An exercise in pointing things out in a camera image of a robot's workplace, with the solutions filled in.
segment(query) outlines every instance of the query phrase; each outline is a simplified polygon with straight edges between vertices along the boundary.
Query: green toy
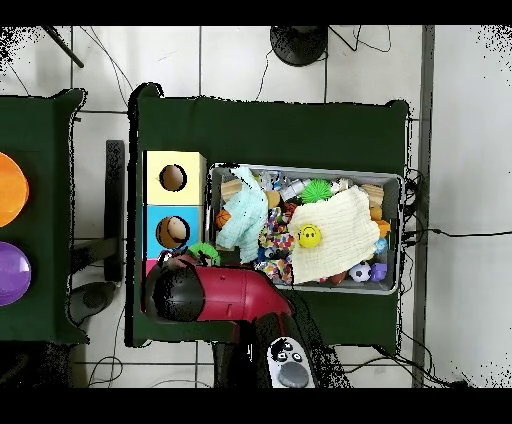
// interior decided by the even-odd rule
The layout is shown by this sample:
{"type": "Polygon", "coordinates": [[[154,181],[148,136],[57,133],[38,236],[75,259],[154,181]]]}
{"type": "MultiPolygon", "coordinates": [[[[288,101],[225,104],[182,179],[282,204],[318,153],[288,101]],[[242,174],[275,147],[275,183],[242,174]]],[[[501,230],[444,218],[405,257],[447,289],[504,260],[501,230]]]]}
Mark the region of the green toy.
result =
{"type": "Polygon", "coordinates": [[[330,185],[325,180],[312,180],[300,195],[304,203],[316,203],[332,196],[330,185]]]}
{"type": "Polygon", "coordinates": [[[195,258],[200,259],[200,253],[205,256],[208,256],[212,260],[212,265],[220,265],[220,256],[219,252],[215,250],[211,244],[208,243],[196,243],[192,246],[188,247],[190,253],[194,255],[195,258]]]}

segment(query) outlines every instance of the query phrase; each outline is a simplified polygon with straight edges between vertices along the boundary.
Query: yellow box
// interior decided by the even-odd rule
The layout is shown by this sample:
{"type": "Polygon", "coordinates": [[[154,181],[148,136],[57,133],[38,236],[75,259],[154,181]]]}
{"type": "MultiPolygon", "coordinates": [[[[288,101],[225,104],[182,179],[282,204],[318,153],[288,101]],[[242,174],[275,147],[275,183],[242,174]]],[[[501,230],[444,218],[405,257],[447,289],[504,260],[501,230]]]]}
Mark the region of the yellow box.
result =
{"type": "Polygon", "coordinates": [[[143,190],[147,190],[148,205],[204,205],[206,159],[200,153],[148,150],[146,161],[146,187],[143,190]],[[182,172],[185,175],[183,181],[176,180],[176,175],[182,175],[182,172]]]}

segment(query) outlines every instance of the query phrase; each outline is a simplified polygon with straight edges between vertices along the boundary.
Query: green tablecloth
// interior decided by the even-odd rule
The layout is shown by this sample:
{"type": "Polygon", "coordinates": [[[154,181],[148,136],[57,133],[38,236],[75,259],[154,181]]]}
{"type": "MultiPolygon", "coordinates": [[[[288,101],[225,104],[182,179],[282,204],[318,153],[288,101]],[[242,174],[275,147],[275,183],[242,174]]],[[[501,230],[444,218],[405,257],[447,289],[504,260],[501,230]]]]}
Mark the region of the green tablecloth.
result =
{"type": "Polygon", "coordinates": [[[30,186],[21,214],[0,228],[0,241],[19,247],[32,267],[27,293],[0,307],[0,340],[84,343],[66,313],[70,270],[70,119],[80,89],[53,98],[0,96],[0,151],[30,186]]]}
{"type": "MultiPolygon", "coordinates": [[[[127,315],[133,304],[133,321],[127,322],[126,336],[136,344],[146,339],[229,341],[230,323],[157,324],[140,312],[141,152],[199,151],[208,165],[235,162],[403,175],[408,105],[404,101],[375,106],[167,99],[160,98],[158,90],[155,84],[143,84],[130,98],[128,208],[135,208],[135,222],[128,229],[127,248],[135,248],[135,278],[130,287],[132,270],[128,270],[127,315]]],[[[395,351],[396,292],[389,296],[301,293],[325,344],[380,345],[395,351]]]]}

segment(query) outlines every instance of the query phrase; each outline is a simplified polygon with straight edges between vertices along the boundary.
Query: yellow smiley ball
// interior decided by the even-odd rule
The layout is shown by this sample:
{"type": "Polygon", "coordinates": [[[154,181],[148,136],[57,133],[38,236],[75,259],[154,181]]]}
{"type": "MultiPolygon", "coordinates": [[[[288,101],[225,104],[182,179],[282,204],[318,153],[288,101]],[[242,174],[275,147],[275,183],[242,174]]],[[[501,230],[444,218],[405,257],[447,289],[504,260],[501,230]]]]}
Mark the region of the yellow smiley ball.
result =
{"type": "Polygon", "coordinates": [[[299,229],[299,243],[302,247],[310,248],[318,246],[322,240],[322,234],[317,226],[305,224],[299,229]]]}

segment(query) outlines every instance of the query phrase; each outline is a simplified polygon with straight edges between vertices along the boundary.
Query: gray bin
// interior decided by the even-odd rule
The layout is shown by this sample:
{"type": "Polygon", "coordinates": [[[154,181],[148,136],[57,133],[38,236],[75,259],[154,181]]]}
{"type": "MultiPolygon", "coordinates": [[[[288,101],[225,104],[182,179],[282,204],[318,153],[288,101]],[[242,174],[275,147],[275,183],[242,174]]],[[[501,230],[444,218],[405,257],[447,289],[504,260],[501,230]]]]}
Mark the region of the gray bin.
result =
{"type": "MultiPolygon", "coordinates": [[[[209,203],[206,208],[205,241],[213,245],[215,245],[215,235],[217,231],[215,216],[224,206],[224,202],[220,195],[220,186],[224,182],[235,179],[235,177],[229,172],[229,166],[232,165],[216,163],[210,167],[208,172],[208,189],[210,190],[210,196],[208,196],[209,203]]],[[[384,189],[382,219],[391,224],[391,231],[387,235],[389,248],[386,252],[376,255],[376,257],[379,262],[386,263],[388,266],[386,278],[378,283],[371,281],[357,283],[347,275],[347,278],[338,285],[330,282],[308,282],[304,284],[296,284],[293,286],[293,289],[316,292],[389,295],[398,288],[400,284],[401,235],[404,226],[403,206],[405,204],[405,184],[401,176],[396,174],[378,174],[372,172],[332,171],[326,169],[286,168],[262,165],[240,166],[247,166],[255,172],[263,170],[281,171],[290,180],[320,178],[331,181],[343,177],[350,178],[354,184],[357,185],[375,184],[382,186],[384,189]]],[[[221,260],[229,258],[231,261],[240,261],[238,250],[236,250],[236,253],[219,253],[221,255],[221,260]]],[[[274,284],[280,289],[291,289],[291,286],[285,285],[280,280],[275,280],[274,284]]]]}

